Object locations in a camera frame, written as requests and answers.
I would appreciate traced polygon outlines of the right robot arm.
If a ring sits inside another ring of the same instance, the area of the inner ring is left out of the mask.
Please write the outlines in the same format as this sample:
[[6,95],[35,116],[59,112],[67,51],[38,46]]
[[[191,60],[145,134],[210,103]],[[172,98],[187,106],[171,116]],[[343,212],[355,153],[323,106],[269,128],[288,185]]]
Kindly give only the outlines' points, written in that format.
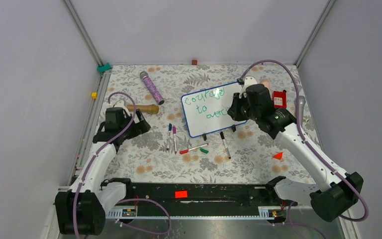
[[266,190],[268,203],[278,205],[284,199],[309,203],[321,219],[331,222],[342,218],[358,201],[364,201],[360,195],[362,176],[358,172],[349,174],[321,151],[287,109],[274,107],[264,85],[251,85],[234,93],[228,114],[237,121],[254,121],[261,131],[284,146],[315,182],[311,185],[280,179]]

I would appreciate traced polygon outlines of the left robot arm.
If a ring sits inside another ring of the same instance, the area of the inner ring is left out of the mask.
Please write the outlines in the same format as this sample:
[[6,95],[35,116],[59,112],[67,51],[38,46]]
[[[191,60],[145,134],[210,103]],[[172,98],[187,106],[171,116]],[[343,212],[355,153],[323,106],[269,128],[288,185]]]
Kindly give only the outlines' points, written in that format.
[[90,156],[74,183],[55,197],[60,233],[63,235],[99,235],[106,213],[119,201],[127,205],[134,200],[133,189],[116,180],[102,186],[105,172],[124,141],[150,130],[139,109],[108,108],[105,120],[93,137]]

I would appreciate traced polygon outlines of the green marker cap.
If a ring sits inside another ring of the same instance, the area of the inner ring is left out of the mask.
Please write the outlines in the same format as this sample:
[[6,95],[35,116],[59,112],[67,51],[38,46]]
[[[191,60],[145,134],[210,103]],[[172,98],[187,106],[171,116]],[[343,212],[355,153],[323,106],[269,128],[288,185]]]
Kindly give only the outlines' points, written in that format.
[[206,150],[206,149],[204,149],[204,148],[200,148],[200,151],[203,152],[203,153],[205,153],[205,154],[208,154],[208,153],[209,153],[209,151]]

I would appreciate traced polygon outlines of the blue framed whiteboard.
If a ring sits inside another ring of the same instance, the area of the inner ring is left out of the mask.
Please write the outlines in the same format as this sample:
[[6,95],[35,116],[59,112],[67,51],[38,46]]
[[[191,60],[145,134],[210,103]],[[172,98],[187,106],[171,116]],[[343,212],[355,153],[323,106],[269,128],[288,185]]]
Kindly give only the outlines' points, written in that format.
[[227,113],[233,95],[240,93],[241,89],[238,83],[228,83],[183,95],[181,104],[189,136],[195,138],[245,124],[245,120],[235,121]]

